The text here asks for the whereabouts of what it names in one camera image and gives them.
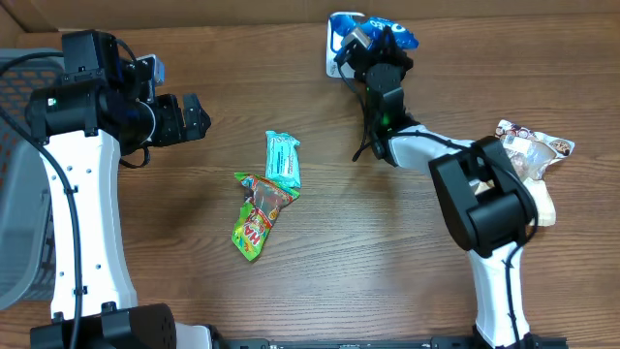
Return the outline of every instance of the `teal snack bar wrapper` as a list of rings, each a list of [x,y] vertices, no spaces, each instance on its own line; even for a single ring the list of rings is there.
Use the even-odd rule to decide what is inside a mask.
[[[265,132],[267,164],[264,176],[289,188],[301,188],[301,174],[296,146],[300,142],[287,133]]]

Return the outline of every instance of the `black bracket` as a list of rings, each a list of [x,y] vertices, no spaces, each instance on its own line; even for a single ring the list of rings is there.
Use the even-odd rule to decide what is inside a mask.
[[[194,93],[183,95],[183,114],[185,115],[185,141],[201,140],[211,127],[211,118],[201,106]]]
[[[356,79],[366,84],[364,128],[372,150],[377,159],[396,166],[389,152],[388,134],[419,124],[405,112],[405,95],[400,84],[414,67],[414,60],[398,47],[387,26],[372,44],[360,29],[354,29],[343,39],[343,47],[334,60],[340,66],[348,63]]]
[[[506,150],[494,137],[473,143],[472,151],[445,155],[428,166],[452,238],[462,249],[473,249],[486,258],[497,247],[512,241],[525,242],[525,227],[534,217],[535,208],[526,189],[477,154],[517,177]],[[470,186],[473,180],[492,180],[493,187],[475,195]]]
[[[176,326],[165,304],[152,304],[115,310],[115,304],[102,304],[99,315],[81,318],[78,348],[176,348]],[[74,320],[62,320],[30,330],[32,348],[69,347]]]

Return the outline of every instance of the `wooden table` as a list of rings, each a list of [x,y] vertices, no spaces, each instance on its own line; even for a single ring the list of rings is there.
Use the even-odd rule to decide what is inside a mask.
[[[513,16],[404,22],[421,42],[405,103],[431,130],[493,134],[502,118],[576,142],[546,174],[558,223],[524,252],[533,332],[572,348],[620,346],[620,16]],[[227,337],[407,339],[467,334],[469,262],[446,229],[430,179],[367,152],[355,96],[325,73],[322,24],[120,31],[166,62],[160,93],[198,93],[205,140],[153,149],[121,170],[125,256],[140,304]],[[60,48],[26,34],[21,48]],[[231,243],[243,190],[264,172],[265,130],[301,141],[303,190],[260,260]],[[48,304],[0,312],[0,346],[28,344]]]

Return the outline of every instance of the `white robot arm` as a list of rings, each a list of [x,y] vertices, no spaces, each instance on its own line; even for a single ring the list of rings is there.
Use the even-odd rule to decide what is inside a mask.
[[[451,140],[445,136],[430,132],[423,125],[411,126],[403,133],[423,133],[439,137],[455,144],[469,146],[472,141]],[[394,137],[389,140],[389,151],[395,165],[404,169],[416,170],[430,176],[429,163],[442,156],[455,154],[461,150],[454,149],[443,143],[418,136]],[[508,256],[517,248],[516,242],[495,248],[490,257],[483,258],[476,251],[468,251],[469,260],[474,272],[478,317],[476,328],[481,337],[490,347],[509,347],[515,343],[512,329],[511,313],[506,283],[506,264]],[[519,340],[530,331],[523,314],[520,283],[520,260],[522,250],[515,252],[511,268],[511,294],[513,312],[519,333]]]
[[[52,136],[46,149],[77,188],[74,195],[79,217],[82,285],[85,289],[81,316],[87,318],[103,315],[100,318],[105,318],[107,314],[113,316],[115,312],[127,311],[128,315],[138,314],[134,325],[139,324],[144,319],[140,316],[136,290],[127,272],[120,234],[117,178],[121,150],[118,140],[102,130],[94,137],[85,137],[83,131],[75,131]],[[53,205],[56,247],[56,283],[51,302],[51,317],[56,323],[71,323],[76,305],[72,221],[64,188],[56,171],[45,158],[44,163]],[[143,316],[157,318],[161,314],[153,311]],[[122,334],[120,337],[127,335],[123,332],[113,333],[115,327],[132,327],[131,321],[123,323],[111,317],[110,319],[107,324],[103,322],[98,325],[104,332],[108,330],[112,333],[108,338],[119,334]],[[162,333],[156,336],[157,341],[164,337],[167,342],[175,343],[175,347],[179,349],[211,349],[208,328],[174,322],[171,313],[158,320],[166,321],[166,324],[161,329]],[[34,329],[33,335],[33,348],[49,343],[49,339],[53,337],[50,333],[37,333],[37,329]],[[143,338],[136,338],[136,343],[139,341],[145,342]],[[135,343],[129,343],[127,347],[134,347],[132,345]]]

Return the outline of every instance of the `snack wrapper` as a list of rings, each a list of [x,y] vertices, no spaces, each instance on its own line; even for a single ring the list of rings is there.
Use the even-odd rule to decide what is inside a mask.
[[[497,125],[495,137],[502,140],[514,170],[522,181],[526,178],[542,179],[547,166],[568,157],[574,149],[571,141],[543,132],[533,132],[507,120]]]
[[[414,33],[393,20],[372,16],[364,23],[357,23],[353,16],[346,14],[332,15],[329,20],[333,31],[343,38],[351,33],[356,26],[359,26],[372,41],[379,40],[384,27],[388,26],[394,33],[396,44],[400,48],[415,49],[419,45]]]
[[[287,133],[265,132],[267,164],[264,176],[289,188],[301,188],[299,159],[296,146],[300,142]]]
[[[246,195],[241,207],[232,232],[232,242],[248,261],[252,261],[261,254],[280,209],[296,200],[299,193],[259,175],[236,173],[234,177],[251,195]]]
[[[533,132],[507,120],[501,120],[497,125],[495,137],[502,140],[514,170],[536,202],[539,225],[554,225],[555,205],[546,189],[543,175],[549,165],[573,153],[574,143],[543,132]],[[476,193],[488,189],[489,186],[489,183],[481,183]]]

